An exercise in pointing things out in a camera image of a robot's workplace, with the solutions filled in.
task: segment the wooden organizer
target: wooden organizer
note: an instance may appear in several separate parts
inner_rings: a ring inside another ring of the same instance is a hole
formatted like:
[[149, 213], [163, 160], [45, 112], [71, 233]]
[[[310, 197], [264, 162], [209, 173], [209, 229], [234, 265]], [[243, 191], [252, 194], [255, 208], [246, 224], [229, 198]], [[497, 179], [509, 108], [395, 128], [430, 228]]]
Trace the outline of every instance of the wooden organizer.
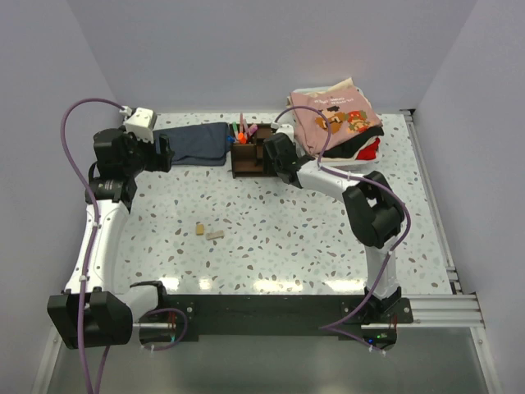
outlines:
[[264, 151], [264, 140], [273, 134], [269, 124], [257, 124], [258, 129], [248, 144], [231, 146], [231, 174], [238, 176], [276, 176]]

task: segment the wall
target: wall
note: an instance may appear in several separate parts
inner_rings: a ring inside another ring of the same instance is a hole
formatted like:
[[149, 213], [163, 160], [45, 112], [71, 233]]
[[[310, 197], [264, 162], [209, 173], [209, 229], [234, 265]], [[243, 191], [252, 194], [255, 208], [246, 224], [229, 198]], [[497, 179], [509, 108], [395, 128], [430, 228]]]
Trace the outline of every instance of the wall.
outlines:
[[507, 393], [525, 386], [522, 0], [479, 0], [416, 111], [450, 248]]
[[[27, 393], [51, 321], [46, 304], [71, 274], [84, 194], [60, 143], [67, 106], [112, 93], [62, 0], [6, 0], [0, 12], [0, 392]], [[86, 104], [68, 141], [81, 168], [115, 112]]]
[[68, 0], [119, 100], [157, 110], [281, 108], [352, 76], [415, 108], [475, 0]]

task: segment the folded gray cloth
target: folded gray cloth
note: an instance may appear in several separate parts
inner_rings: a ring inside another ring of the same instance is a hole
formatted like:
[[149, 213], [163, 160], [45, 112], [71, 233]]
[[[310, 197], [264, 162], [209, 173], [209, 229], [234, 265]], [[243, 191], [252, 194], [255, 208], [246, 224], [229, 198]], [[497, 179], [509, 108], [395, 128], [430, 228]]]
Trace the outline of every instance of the folded gray cloth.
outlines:
[[175, 152], [174, 166], [223, 166], [231, 145], [228, 132], [228, 124], [221, 122], [157, 130], [154, 136], [158, 141], [160, 134], [167, 135]]

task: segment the pink towel with bears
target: pink towel with bears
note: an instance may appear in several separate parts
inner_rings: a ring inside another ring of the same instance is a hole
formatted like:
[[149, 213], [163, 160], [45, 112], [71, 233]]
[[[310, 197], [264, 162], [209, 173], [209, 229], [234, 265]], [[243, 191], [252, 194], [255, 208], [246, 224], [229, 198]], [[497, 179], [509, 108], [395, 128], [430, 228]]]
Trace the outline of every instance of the pink towel with bears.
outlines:
[[[354, 86], [317, 97], [301, 93], [292, 93], [290, 97], [292, 105], [316, 108], [328, 119], [332, 135], [326, 149], [354, 138], [369, 127], [381, 126], [381, 119]], [[313, 111], [297, 109], [294, 112], [298, 123], [294, 129], [295, 139], [308, 154], [320, 153], [326, 141], [325, 121]]]

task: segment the white tabletop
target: white tabletop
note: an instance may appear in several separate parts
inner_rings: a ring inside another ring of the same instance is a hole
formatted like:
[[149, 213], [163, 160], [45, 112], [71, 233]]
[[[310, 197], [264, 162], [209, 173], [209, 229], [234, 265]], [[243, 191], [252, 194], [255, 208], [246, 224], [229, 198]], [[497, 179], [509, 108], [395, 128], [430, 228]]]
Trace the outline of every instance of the white tabletop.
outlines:
[[[249, 123], [272, 122], [276, 113], [245, 116]], [[412, 214], [412, 231], [396, 251], [403, 293], [450, 294], [404, 117], [380, 118], [382, 159], [360, 172], [382, 172]], [[156, 127], [238, 119], [238, 113], [166, 113]], [[224, 167], [143, 172], [137, 185], [117, 257], [116, 292], [160, 279], [168, 292], [180, 294], [363, 293], [364, 249], [350, 230], [344, 205], [332, 198], [279, 178], [233, 179], [229, 155]], [[197, 222], [206, 232], [223, 230], [225, 237], [206, 241], [195, 235]]]

